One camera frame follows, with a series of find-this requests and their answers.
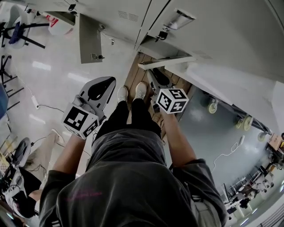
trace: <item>shoe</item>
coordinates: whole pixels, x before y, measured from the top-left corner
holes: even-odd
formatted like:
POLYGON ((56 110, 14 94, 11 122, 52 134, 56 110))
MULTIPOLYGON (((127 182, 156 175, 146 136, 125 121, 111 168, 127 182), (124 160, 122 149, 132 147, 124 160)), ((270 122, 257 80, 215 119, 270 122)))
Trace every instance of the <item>shoe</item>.
POLYGON ((145 83, 140 82, 136 88, 135 88, 136 94, 135 94, 135 99, 140 98, 140 99, 144 99, 146 92, 147 92, 147 86, 145 83))
POLYGON ((63 137, 62 137, 55 129, 52 129, 52 132, 55 132, 55 133, 58 135, 58 137, 59 137, 58 143, 64 144, 64 139, 63 139, 63 137))
POLYGON ((120 87, 117 91, 118 102, 126 101, 127 102, 128 90, 125 86, 120 87))

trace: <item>leg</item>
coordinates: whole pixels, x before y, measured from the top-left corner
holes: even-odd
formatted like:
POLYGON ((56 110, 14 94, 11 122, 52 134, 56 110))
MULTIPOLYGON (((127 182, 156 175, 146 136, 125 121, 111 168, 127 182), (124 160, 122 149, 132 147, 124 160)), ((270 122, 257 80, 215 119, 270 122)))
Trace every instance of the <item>leg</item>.
POLYGON ((161 138, 161 128, 152 121, 151 114, 143 101, 146 92, 145 83, 139 83, 136 87, 135 99, 132 102, 132 128, 152 131, 161 138))
POLYGON ((54 144, 59 140, 55 132, 51 132, 42 144, 28 157, 24 169, 43 181, 51 158, 54 144))
POLYGON ((104 122, 104 124, 101 126, 97 136, 96 140, 99 139, 102 135, 123 129, 126 127, 126 122, 129 114, 129 110, 127 107, 127 96, 128 91, 126 87, 121 87, 118 92, 118 105, 115 109, 115 111, 111 114, 110 118, 104 122))

